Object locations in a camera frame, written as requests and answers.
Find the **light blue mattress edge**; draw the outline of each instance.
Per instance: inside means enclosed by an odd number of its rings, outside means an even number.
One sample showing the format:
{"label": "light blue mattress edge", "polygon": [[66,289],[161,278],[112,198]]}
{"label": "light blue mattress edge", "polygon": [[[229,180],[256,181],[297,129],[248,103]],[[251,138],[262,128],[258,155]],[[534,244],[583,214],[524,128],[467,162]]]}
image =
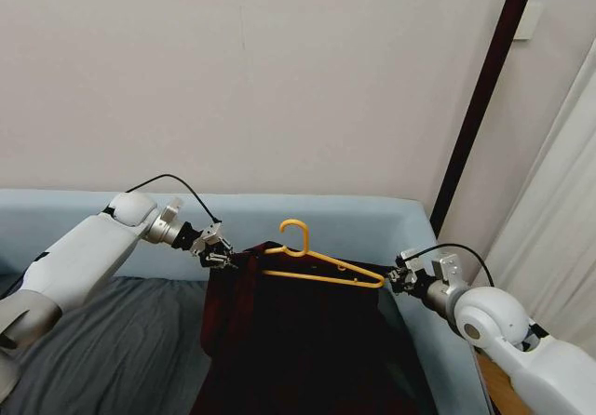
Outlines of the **light blue mattress edge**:
{"label": "light blue mattress edge", "polygon": [[[24,270],[40,252],[86,216],[100,212],[114,192],[0,189],[0,274]],[[174,194],[150,194],[160,205]],[[210,220],[190,194],[179,217],[197,229]],[[369,196],[205,194],[223,220],[236,251],[275,240],[301,246],[297,230],[278,233],[287,218],[310,229],[311,248],[332,256],[393,264],[406,248],[425,248],[436,239],[422,205],[413,200]],[[209,272],[186,252],[141,242],[118,275],[206,280]],[[490,413],[470,347],[446,322],[409,296],[395,298],[410,330],[440,414]]]}

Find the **white wall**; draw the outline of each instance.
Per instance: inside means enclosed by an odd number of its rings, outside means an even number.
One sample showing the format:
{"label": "white wall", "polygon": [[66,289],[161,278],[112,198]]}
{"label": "white wall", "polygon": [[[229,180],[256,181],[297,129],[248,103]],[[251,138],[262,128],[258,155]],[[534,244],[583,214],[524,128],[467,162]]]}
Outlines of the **white wall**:
{"label": "white wall", "polygon": [[513,43],[440,234],[483,255],[596,36],[596,0],[533,1],[544,5],[535,36]]}
{"label": "white wall", "polygon": [[0,0],[0,186],[430,209],[502,2]]}

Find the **white curtain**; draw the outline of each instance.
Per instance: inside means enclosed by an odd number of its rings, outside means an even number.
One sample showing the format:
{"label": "white curtain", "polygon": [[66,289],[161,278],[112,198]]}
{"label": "white curtain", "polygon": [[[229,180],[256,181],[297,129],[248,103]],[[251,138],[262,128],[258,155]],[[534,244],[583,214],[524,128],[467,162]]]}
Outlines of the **white curtain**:
{"label": "white curtain", "polygon": [[596,42],[487,264],[536,322],[596,357]]}

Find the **black cable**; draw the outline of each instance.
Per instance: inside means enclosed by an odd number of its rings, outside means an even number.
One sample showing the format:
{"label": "black cable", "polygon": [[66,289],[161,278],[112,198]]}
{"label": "black cable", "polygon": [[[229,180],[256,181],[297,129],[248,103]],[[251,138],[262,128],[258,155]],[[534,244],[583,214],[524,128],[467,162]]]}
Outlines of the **black cable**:
{"label": "black cable", "polygon": [[408,257],[407,259],[403,259],[403,260],[410,261],[413,259],[417,259],[421,255],[427,254],[428,252],[432,252],[433,250],[437,250],[437,249],[441,249],[441,248],[462,248],[463,250],[466,250],[467,252],[472,254],[474,257],[476,257],[476,260],[478,260],[478,262],[482,266],[482,269],[486,273],[486,276],[488,278],[488,283],[491,285],[491,287],[494,287],[493,277],[491,276],[491,273],[489,272],[488,267],[486,266],[486,263],[484,263],[484,260],[482,259],[482,257],[480,255],[478,255],[478,253],[474,249],[469,248],[464,245],[459,245],[457,243],[442,243],[440,245],[433,246],[432,248],[422,249],[420,252],[417,252],[417,253],[411,255],[410,257]]}
{"label": "black cable", "polygon": [[186,187],[186,188],[189,190],[189,192],[190,192],[191,194],[193,194],[193,196],[194,196],[194,197],[196,198],[196,200],[198,201],[198,204],[200,204],[200,205],[201,205],[201,206],[202,206],[202,207],[205,209],[205,211],[206,211],[206,212],[207,212],[207,214],[208,214],[208,215],[211,217],[211,219],[213,220],[213,222],[222,222],[220,219],[218,219],[218,218],[215,218],[215,217],[213,216],[213,214],[212,214],[212,213],[209,211],[209,209],[207,208],[207,206],[205,206],[205,203],[203,203],[203,200],[202,200],[201,198],[199,198],[199,197],[198,197],[198,194],[196,194],[196,192],[193,190],[193,188],[192,188],[190,185],[188,185],[188,183],[187,183],[186,181],[184,181],[184,180],[182,180],[182,179],[178,178],[177,176],[171,175],[171,174],[169,174],[169,173],[163,173],[163,174],[161,174],[161,175],[157,175],[157,176],[155,176],[154,178],[152,178],[152,179],[150,179],[150,180],[147,180],[147,181],[145,181],[145,182],[142,182],[142,183],[140,183],[139,185],[135,185],[135,186],[134,186],[134,187],[132,187],[131,189],[128,189],[128,190],[127,190],[127,193],[128,193],[128,192],[133,192],[133,191],[135,191],[135,190],[137,190],[137,189],[140,189],[140,188],[141,188],[141,187],[143,187],[144,185],[147,185],[148,183],[150,183],[150,182],[153,182],[153,181],[160,180],[161,178],[173,178],[174,180],[176,180],[176,181],[178,181],[178,182],[181,182],[181,183],[184,185],[184,187]]}

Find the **wall switch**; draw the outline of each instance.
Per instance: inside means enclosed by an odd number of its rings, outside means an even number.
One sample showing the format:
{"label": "wall switch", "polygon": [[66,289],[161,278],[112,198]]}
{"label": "wall switch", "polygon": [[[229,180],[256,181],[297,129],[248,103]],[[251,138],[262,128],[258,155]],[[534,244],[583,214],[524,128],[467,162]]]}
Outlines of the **wall switch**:
{"label": "wall switch", "polygon": [[542,15],[544,4],[539,0],[529,0],[525,6],[523,15],[521,15],[520,25],[513,37],[514,41],[530,40],[534,36],[534,30]]}

